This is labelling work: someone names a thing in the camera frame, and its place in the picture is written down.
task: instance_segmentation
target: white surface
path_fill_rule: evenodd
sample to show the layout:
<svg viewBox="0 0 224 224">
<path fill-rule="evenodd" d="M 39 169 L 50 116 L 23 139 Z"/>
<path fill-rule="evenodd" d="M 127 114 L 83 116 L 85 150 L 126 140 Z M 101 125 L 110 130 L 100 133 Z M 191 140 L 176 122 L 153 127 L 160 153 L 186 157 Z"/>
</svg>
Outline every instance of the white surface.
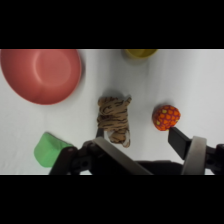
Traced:
<svg viewBox="0 0 224 224">
<path fill-rule="evenodd" d="M 188 137 L 223 143 L 224 50 L 159 50 L 146 61 L 128 59 L 119 49 L 79 50 L 84 66 L 78 89 L 64 102 L 39 106 L 17 96 L 0 70 L 0 174 L 48 174 L 33 156 L 44 132 L 81 147 L 97 130 L 101 96 L 132 96 L 129 106 L 134 160 L 182 162 L 151 122 L 154 107 L 172 104 Z"/>
</svg>

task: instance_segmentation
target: green block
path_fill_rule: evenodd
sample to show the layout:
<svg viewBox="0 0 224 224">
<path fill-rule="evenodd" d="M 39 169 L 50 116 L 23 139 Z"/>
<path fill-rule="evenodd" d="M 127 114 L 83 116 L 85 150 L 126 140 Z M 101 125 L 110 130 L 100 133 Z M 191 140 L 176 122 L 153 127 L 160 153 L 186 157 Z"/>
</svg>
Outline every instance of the green block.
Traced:
<svg viewBox="0 0 224 224">
<path fill-rule="evenodd" d="M 34 156 L 41 166 L 45 168 L 53 167 L 62 149 L 71 147 L 54 136 L 45 133 L 34 150 Z"/>
</svg>

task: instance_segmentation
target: red bowl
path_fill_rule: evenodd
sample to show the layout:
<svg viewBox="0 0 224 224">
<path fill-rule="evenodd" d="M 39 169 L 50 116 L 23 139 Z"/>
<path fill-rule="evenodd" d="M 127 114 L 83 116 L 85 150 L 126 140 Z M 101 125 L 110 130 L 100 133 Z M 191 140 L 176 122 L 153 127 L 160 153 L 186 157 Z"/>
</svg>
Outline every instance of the red bowl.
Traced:
<svg viewBox="0 0 224 224">
<path fill-rule="evenodd" d="M 81 78 L 76 49 L 3 49 L 1 67 L 17 94 L 42 105 L 66 99 Z"/>
</svg>

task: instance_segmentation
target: orange ball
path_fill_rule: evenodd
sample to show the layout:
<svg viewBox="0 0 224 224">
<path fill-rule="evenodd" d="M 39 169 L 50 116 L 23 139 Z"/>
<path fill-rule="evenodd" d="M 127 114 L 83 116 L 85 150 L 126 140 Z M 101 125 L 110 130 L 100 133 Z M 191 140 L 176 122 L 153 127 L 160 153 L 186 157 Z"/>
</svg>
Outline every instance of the orange ball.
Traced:
<svg viewBox="0 0 224 224">
<path fill-rule="evenodd" d="M 159 108 L 152 116 L 153 123 L 159 131 L 168 131 L 180 120 L 179 110 L 170 105 Z"/>
</svg>

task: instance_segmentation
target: bowl rim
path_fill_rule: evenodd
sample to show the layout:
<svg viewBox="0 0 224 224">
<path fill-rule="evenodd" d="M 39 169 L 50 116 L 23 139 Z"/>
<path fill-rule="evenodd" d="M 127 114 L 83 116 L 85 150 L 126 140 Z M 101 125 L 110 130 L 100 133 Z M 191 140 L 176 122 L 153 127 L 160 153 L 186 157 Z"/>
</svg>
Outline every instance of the bowl rim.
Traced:
<svg viewBox="0 0 224 224">
<path fill-rule="evenodd" d="M 62 100 L 60 100 L 60 101 L 57 101 L 57 102 L 54 102 L 54 103 L 36 103 L 36 102 L 33 102 L 33 101 L 31 101 L 31 100 L 26 99 L 24 96 L 22 96 L 21 94 L 17 93 L 17 91 L 16 91 L 16 90 L 11 86 L 11 84 L 8 82 L 6 76 L 5 76 L 4 72 L 3 72 L 3 69 L 2 69 L 2 66 L 1 66 L 1 64 L 2 64 L 2 49 L 0 49 L 0 68 L 1 68 L 2 74 L 3 74 L 3 76 L 4 76 L 5 80 L 6 80 L 6 82 L 8 83 L 8 85 L 10 86 L 10 88 L 11 88 L 11 89 L 12 89 L 18 96 L 20 96 L 21 98 L 23 98 L 24 100 L 26 100 L 26 101 L 28 101 L 28 102 L 30 102 L 30 103 L 36 104 L 36 105 L 42 105 L 42 106 L 55 105 L 55 104 L 61 103 L 61 102 L 63 102 L 64 100 L 68 99 L 68 98 L 74 93 L 74 91 L 76 90 L 77 86 L 79 85 L 80 80 L 81 80 L 81 77 L 82 77 L 82 62 L 81 62 L 80 54 L 79 54 L 79 52 L 78 52 L 77 49 L 71 49 L 71 50 L 75 50 L 75 51 L 77 52 L 77 55 L 78 55 L 79 66 L 80 66 L 79 79 L 78 79 L 78 81 L 77 81 L 75 87 L 73 88 L 73 90 L 71 91 L 71 93 L 70 93 L 68 96 L 66 96 L 64 99 L 62 99 Z"/>
<path fill-rule="evenodd" d="M 150 55 L 148 55 L 148 56 L 145 56 L 145 57 L 139 57 L 139 56 L 136 56 L 136 55 L 132 54 L 129 50 L 130 50 L 130 49 L 125 49 L 125 51 L 126 51 L 131 57 L 138 58 L 138 59 L 144 59 L 144 58 L 149 58 L 149 57 L 153 56 L 159 49 L 155 49 L 155 51 L 154 51 L 152 54 L 150 54 Z"/>
</svg>

